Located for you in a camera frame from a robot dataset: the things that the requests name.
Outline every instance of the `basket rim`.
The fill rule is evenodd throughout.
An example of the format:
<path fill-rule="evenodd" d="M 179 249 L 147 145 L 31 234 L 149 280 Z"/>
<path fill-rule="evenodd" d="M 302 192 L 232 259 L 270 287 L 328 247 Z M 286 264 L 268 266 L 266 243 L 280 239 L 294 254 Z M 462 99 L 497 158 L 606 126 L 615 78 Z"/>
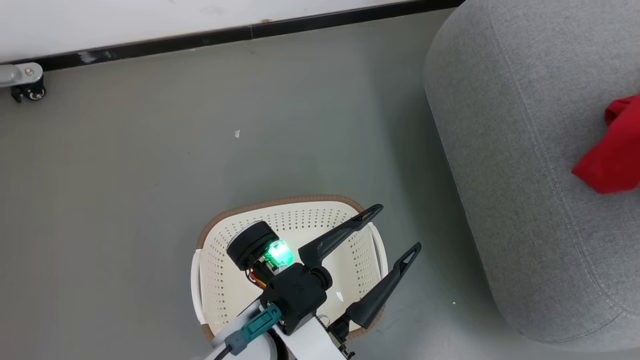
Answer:
<path fill-rule="evenodd" d="M 241 213 L 246 213 L 248 211 L 264 209 L 264 208 L 270 208 L 272 206 L 297 204 L 297 203 L 301 203 L 301 202 L 321 202 L 321 201 L 342 202 L 342 203 L 347 204 L 348 206 L 351 206 L 353 209 L 355 209 L 359 213 L 364 211 L 364 208 L 359 203 L 355 202 L 354 200 L 349 199 L 348 197 L 341 196 L 341 195 L 295 196 L 295 197 L 285 197 L 285 198 L 277 199 L 277 200 L 259 202 L 257 204 L 252 204 L 252 205 L 242 206 L 242 207 L 236 208 L 236 209 L 227 210 L 227 211 L 224 211 L 224 212 L 216 215 L 213 219 L 211 219 L 210 222 L 207 223 L 207 225 L 204 227 L 204 229 L 202 229 L 202 231 L 200 232 L 200 236 L 198 237 L 198 242 L 196 243 L 196 250 L 200 250 L 200 249 L 204 248 L 205 240 L 207 239 L 207 235 L 209 235 L 209 232 L 211 232 L 211 229 L 213 229 L 213 227 L 217 223 L 221 222 L 222 220 L 224 220 L 224 219 L 226 219 L 228 217 L 232 217 L 234 215 L 238 215 L 238 214 L 241 214 Z M 380 318 L 382 317 L 382 314 L 383 314 L 384 310 L 385 310 L 385 306 L 383 306 L 382 309 L 380 309 L 380 311 L 378 311 L 378 314 L 376 315 L 376 318 L 373 320 L 373 322 L 371 323 L 371 326 L 369 326 L 368 329 L 359 328 L 359 329 L 350 331 L 349 335 L 347 336 L 347 340 L 355 339 L 355 338 L 357 338 L 359 336 L 362 336 L 362 335 L 366 334 L 367 331 L 373 329 L 376 326 L 376 324 L 378 323 L 378 321 L 380 320 Z M 204 333 L 205 338 L 209 342 L 212 342 L 213 339 L 215 338 L 215 335 L 213 334 L 213 331 L 211 331 L 211 328 L 209 327 L 208 323 L 203 323 L 202 324 L 202 332 Z"/>

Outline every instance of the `white wall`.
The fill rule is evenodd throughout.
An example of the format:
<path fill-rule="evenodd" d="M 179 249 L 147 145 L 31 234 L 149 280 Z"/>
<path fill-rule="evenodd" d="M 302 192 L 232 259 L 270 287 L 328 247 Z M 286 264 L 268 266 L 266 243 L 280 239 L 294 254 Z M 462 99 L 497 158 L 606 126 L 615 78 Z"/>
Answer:
<path fill-rule="evenodd" d="M 337 12 L 397 0 L 3 0 L 0 61 Z"/>

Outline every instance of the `black baseboard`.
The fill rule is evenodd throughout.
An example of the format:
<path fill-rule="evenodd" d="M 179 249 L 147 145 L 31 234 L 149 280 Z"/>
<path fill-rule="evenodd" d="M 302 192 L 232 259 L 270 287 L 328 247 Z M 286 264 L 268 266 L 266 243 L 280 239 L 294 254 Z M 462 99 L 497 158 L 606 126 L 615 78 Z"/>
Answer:
<path fill-rule="evenodd" d="M 107 61 L 170 53 L 172 51 L 195 49 L 197 47 L 228 42 L 272 37 L 300 31 L 330 28 L 332 26 L 454 8 L 462 2 L 463 0 L 412 0 L 346 12 L 326 13 L 297 19 L 241 26 L 239 28 L 221 29 L 206 33 L 74 51 L 72 53 L 56 54 L 42 58 L 16 60 L 12 61 L 12 63 L 36 62 L 39 63 L 45 71 L 60 70 Z"/>

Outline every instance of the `teal connector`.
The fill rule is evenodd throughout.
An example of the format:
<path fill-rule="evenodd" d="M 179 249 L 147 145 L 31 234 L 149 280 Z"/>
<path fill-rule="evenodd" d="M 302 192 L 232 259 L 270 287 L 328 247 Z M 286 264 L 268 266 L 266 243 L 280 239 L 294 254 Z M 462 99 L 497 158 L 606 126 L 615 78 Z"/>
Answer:
<path fill-rule="evenodd" d="M 252 318 L 238 331 L 233 332 L 225 339 L 225 344 L 231 348 L 232 355 L 238 355 L 246 349 L 247 344 L 264 334 L 282 319 L 282 312 L 275 306 L 270 305 Z"/>

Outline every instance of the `perforated basket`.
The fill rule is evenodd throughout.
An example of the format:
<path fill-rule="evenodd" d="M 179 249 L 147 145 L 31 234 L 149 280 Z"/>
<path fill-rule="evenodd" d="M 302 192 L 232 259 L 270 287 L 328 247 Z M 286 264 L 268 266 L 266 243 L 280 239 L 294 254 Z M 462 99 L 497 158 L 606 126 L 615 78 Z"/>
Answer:
<path fill-rule="evenodd" d="M 260 295 L 260 289 L 227 256 L 227 245 L 238 231 L 254 221 L 266 221 L 300 262 L 299 247 L 362 211 L 363 207 L 346 197 L 316 195 L 245 206 L 213 218 L 200 234 L 191 264 L 193 307 L 206 338 L 212 341 Z M 388 273 L 387 255 L 376 227 L 369 223 L 350 236 L 323 261 L 323 266 L 333 275 L 333 286 L 317 315 L 328 325 Z M 382 312 L 369 328 L 376 325 Z M 353 323 L 349 330 L 348 338 L 367 331 Z"/>

